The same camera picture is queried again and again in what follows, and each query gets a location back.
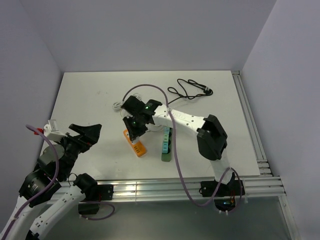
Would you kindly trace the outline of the orange rectangular block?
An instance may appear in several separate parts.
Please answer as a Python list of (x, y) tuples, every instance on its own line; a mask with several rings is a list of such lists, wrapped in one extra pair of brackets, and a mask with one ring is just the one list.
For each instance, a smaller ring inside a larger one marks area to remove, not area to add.
[(142, 144), (139, 137), (137, 137), (135, 140), (130, 140), (129, 132), (127, 129), (123, 131), (123, 135), (137, 157), (140, 158), (147, 153), (147, 149)]

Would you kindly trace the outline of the light blue plug adapter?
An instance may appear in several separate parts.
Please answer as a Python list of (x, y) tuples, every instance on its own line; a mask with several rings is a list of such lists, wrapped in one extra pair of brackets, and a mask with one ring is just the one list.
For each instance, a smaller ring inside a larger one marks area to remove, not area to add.
[(165, 134), (165, 135), (170, 135), (171, 134), (171, 128), (170, 127), (164, 127), (163, 128), (163, 133)]

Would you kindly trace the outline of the green plug adapter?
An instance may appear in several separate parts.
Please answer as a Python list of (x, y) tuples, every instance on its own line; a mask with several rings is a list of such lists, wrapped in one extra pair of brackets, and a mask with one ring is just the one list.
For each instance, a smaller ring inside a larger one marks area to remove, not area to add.
[(163, 135), (163, 144), (168, 145), (170, 142), (170, 135), (169, 134), (164, 134)]

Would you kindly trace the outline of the teal plug adapter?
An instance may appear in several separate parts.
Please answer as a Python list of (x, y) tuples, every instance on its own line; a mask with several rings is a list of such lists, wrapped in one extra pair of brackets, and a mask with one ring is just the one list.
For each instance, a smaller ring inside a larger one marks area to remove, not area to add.
[(168, 154), (170, 152), (170, 148), (168, 144), (162, 145), (162, 154)]

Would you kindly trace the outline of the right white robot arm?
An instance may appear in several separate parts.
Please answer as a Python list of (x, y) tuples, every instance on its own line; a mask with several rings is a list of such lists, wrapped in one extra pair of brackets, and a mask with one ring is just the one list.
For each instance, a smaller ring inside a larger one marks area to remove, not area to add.
[(154, 99), (144, 103), (135, 96), (130, 96), (121, 108), (129, 114), (122, 120), (131, 141), (144, 135), (148, 130), (147, 125), (169, 127), (172, 128), (172, 133), (182, 131), (196, 137), (200, 155), (211, 161), (216, 181), (218, 181), (217, 191), (227, 195), (233, 190), (235, 173), (231, 170), (225, 152), (228, 136), (216, 116), (190, 115), (169, 108)]

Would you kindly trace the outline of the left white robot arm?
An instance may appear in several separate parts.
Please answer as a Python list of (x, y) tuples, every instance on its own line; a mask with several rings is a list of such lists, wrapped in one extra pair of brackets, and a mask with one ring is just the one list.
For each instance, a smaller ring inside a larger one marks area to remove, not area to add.
[(98, 193), (98, 183), (87, 173), (79, 174), (67, 193), (48, 210), (41, 212), (52, 196), (68, 179), (79, 154), (87, 152), (100, 137), (101, 124), (80, 126), (71, 124), (72, 136), (56, 129), (56, 122), (49, 120), (43, 128), (27, 125), (39, 135), (48, 147), (37, 159), (34, 170), (20, 187), (15, 208), (0, 234), (2, 240), (39, 240), (67, 212), (68, 208), (83, 200), (91, 200)]

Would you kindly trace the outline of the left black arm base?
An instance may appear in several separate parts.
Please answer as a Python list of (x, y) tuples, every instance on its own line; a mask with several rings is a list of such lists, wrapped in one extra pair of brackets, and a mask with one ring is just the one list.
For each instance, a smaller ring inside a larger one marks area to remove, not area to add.
[[(98, 184), (91, 196), (86, 197), (83, 204), (78, 205), (79, 217), (87, 221), (102, 221), (110, 218), (116, 211), (115, 206), (107, 201), (112, 200), (114, 186), (112, 184)], [(111, 212), (103, 217), (90, 217), (96, 215), (101, 205), (111, 207)]]

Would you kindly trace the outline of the green power strip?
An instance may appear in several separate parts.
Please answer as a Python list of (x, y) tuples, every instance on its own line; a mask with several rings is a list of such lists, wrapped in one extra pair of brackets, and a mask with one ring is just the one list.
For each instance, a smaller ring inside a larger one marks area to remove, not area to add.
[(162, 150), (161, 150), (162, 162), (168, 163), (172, 159), (171, 141), (172, 141), (172, 128), (166, 126), (163, 129), (163, 141), (162, 141)]

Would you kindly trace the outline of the aluminium rail frame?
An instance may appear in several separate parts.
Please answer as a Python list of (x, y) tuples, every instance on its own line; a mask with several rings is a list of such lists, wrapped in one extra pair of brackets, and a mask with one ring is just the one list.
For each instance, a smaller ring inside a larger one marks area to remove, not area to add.
[(228, 136), (225, 154), (244, 182), (244, 198), (277, 197), (289, 238), (298, 240), (282, 180), (271, 172), (239, 75), (229, 70), (66, 72), (51, 115), (58, 128), (67, 132), (71, 123), (102, 125), (98, 143), (79, 156), (72, 172), (88, 173), (100, 184), (112, 184), (114, 202), (186, 200), (175, 163), (161, 161), (159, 128), (141, 137), (147, 154), (137, 157), (123, 136), (121, 115), (111, 107), (134, 93), (144, 101), (163, 102), (163, 93), (177, 78), (197, 80), (210, 87), (213, 95), (172, 102), (173, 115), (182, 119), (186, 114), (217, 116)]

